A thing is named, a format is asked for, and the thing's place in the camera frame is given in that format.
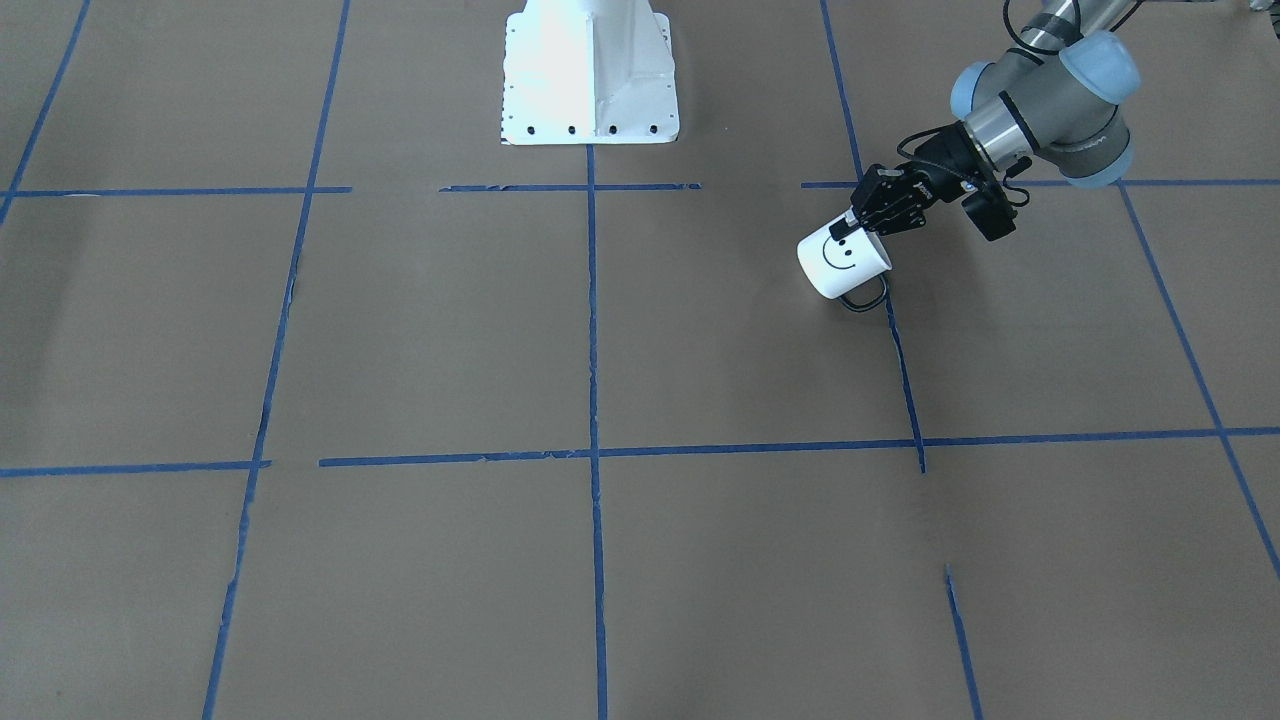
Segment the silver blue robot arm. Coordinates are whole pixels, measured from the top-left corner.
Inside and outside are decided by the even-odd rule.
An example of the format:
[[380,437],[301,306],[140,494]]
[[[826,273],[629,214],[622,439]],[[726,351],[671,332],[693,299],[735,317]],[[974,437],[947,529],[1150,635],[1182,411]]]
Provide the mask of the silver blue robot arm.
[[1139,88],[1140,72],[1116,32],[1137,8],[1046,1],[1023,27],[1006,26],[1005,54],[956,78],[954,120],[904,138],[899,165],[867,168],[850,209],[829,224],[835,241],[859,231],[914,231],[931,206],[952,201],[986,240],[1001,240],[1030,199],[1009,181],[1036,159],[1075,187],[1120,179],[1135,151],[1123,104]]

